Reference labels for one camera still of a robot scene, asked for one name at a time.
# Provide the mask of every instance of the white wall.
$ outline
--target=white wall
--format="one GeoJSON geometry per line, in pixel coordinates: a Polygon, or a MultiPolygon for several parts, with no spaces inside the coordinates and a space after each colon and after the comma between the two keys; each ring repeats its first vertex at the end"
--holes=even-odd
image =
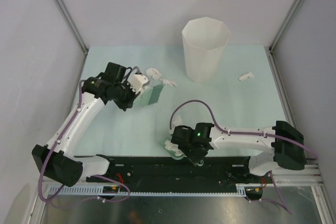
{"type": "Polygon", "coordinates": [[[194,18],[222,20],[230,44],[269,46],[293,0],[64,0],[89,46],[180,45],[194,18]]]}
{"type": "Polygon", "coordinates": [[[336,0],[305,0],[275,55],[296,122],[320,155],[336,209],[336,0]]]}
{"type": "Polygon", "coordinates": [[[37,188],[31,151],[64,120],[83,54],[53,0],[0,5],[0,223],[13,224],[37,188]]]}

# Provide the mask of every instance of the purple cable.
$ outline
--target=purple cable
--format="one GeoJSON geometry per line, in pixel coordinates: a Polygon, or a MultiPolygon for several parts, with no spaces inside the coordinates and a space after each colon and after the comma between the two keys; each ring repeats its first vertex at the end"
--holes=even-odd
{"type": "MultiPolygon", "coordinates": [[[[77,104],[77,108],[80,109],[81,104],[82,104],[82,90],[81,90],[81,84],[84,82],[84,80],[79,81],[79,85],[78,85],[78,92],[79,92],[79,99],[78,99],[78,104],[77,104]]],[[[62,137],[64,136],[64,134],[67,132],[67,130],[69,129],[69,127],[71,126],[71,124],[73,123],[73,121],[75,120],[76,116],[78,114],[78,111],[76,110],[74,112],[74,114],[72,115],[71,119],[69,120],[69,122],[67,123],[67,125],[64,127],[64,129],[61,131],[61,133],[59,134],[57,140],[55,141],[55,143],[53,144],[53,146],[51,147],[50,151],[48,152],[48,155],[46,157],[46,159],[43,162],[42,168],[41,168],[41,172],[40,172],[40,176],[38,179],[38,197],[40,198],[40,200],[42,200],[43,202],[48,202],[50,200],[52,200],[53,198],[55,198],[59,192],[63,189],[64,185],[62,185],[57,192],[55,192],[55,194],[53,194],[52,196],[50,196],[49,198],[45,198],[43,196],[43,192],[42,192],[42,181],[43,181],[43,176],[44,176],[44,172],[46,171],[47,168],[47,164],[50,160],[51,155],[53,154],[53,151],[55,150],[56,146],[57,146],[57,141],[61,140],[62,137]]]]}
{"type": "MultiPolygon", "coordinates": [[[[201,100],[190,100],[190,101],[186,101],[186,102],[182,103],[180,106],[178,106],[178,107],[173,111],[172,116],[170,117],[170,121],[169,121],[169,128],[170,128],[170,129],[172,129],[172,122],[173,122],[173,117],[174,117],[175,113],[176,113],[181,107],[183,107],[184,105],[186,105],[186,104],[188,104],[188,103],[191,103],[191,102],[199,102],[199,103],[205,105],[205,106],[207,107],[207,109],[209,110],[209,112],[210,112],[211,118],[212,118],[212,120],[214,121],[215,126],[216,126],[220,131],[223,131],[223,132],[226,133],[226,134],[228,133],[228,131],[226,130],[226,127],[223,129],[223,128],[221,128],[220,125],[217,123],[217,121],[216,121],[216,119],[215,119],[215,115],[214,115],[212,109],[210,108],[210,106],[209,106],[206,102],[201,101],[201,100]]],[[[234,134],[234,135],[252,135],[252,136],[263,136],[263,135],[264,135],[263,132],[258,133],[258,132],[241,132],[241,131],[231,131],[230,134],[234,134]]],[[[279,136],[279,135],[274,135],[274,134],[268,134],[268,133],[266,133],[266,136],[274,137],[274,138],[278,138],[278,139],[283,140],[283,141],[287,141],[287,142],[289,142],[289,143],[291,143],[291,144],[294,144],[294,145],[297,145],[297,146],[303,148],[304,150],[306,150],[307,152],[313,154],[313,155],[315,156],[316,159],[318,159],[318,157],[319,157],[318,154],[317,154],[315,151],[311,150],[310,148],[308,148],[308,147],[304,146],[303,144],[300,144],[300,143],[298,143],[298,142],[296,142],[296,141],[294,141],[294,140],[292,140],[292,139],[290,139],[290,138],[287,138],[287,137],[284,137],[284,136],[279,136]]]]}
{"type": "Polygon", "coordinates": [[[125,74],[124,78],[122,80],[128,79],[128,77],[131,75],[131,73],[136,69],[136,73],[141,73],[140,68],[138,66],[135,66],[132,68],[128,74],[125,74]]]}
{"type": "Polygon", "coordinates": [[[282,202],[284,208],[285,208],[290,214],[292,214],[292,212],[288,209],[288,207],[287,207],[287,205],[286,205],[286,202],[285,202],[284,198],[282,197],[282,195],[281,195],[281,193],[280,193],[280,191],[279,191],[279,188],[278,188],[277,184],[275,183],[275,180],[274,180],[272,171],[270,171],[269,173],[271,174],[271,179],[272,179],[272,182],[273,182],[275,191],[277,192],[277,194],[278,194],[278,196],[279,196],[279,198],[280,198],[280,200],[281,200],[281,202],[282,202]]]}
{"type": "Polygon", "coordinates": [[[263,201],[265,201],[265,202],[271,202],[271,203],[273,203],[273,204],[275,204],[275,205],[278,205],[279,207],[282,207],[284,210],[286,210],[286,211],[288,211],[289,212],[289,210],[288,209],[286,209],[285,208],[285,206],[283,206],[282,204],[280,204],[279,202],[277,202],[277,201],[275,201],[275,200],[273,200],[273,199],[256,199],[256,200],[250,200],[247,196],[246,196],[246,199],[249,201],[249,202],[263,202],[263,201]]]}
{"type": "Polygon", "coordinates": [[[70,204],[70,205],[67,205],[67,206],[64,206],[64,207],[63,207],[63,206],[56,206],[52,201],[50,202],[50,204],[51,204],[53,207],[55,207],[55,208],[59,208],[59,209],[67,209],[67,208],[75,207],[75,206],[78,205],[78,204],[81,204],[81,203],[83,203],[83,202],[85,202],[85,201],[92,200],[92,199],[100,199],[100,200],[102,200],[102,201],[105,200],[104,202],[121,202],[121,201],[124,201],[124,200],[128,199],[128,198],[131,196],[131,190],[130,190],[125,184],[120,183],[120,182],[115,181],[115,180],[110,179],[110,178],[106,178],[106,177],[101,176],[101,175],[93,175],[93,177],[101,178],[101,179],[107,180],[107,181],[109,181],[109,182],[113,182],[113,183],[115,183],[115,184],[118,184],[118,185],[124,187],[124,188],[127,190],[127,195],[126,195],[124,198],[122,198],[122,199],[117,199],[117,200],[104,199],[104,198],[101,198],[101,197],[98,197],[98,196],[92,196],[92,197],[88,197],[88,198],[82,199],[82,200],[80,200],[80,201],[78,201],[78,202],[75,202],[75,203],[73,203],[73,204],[70,204]]]}

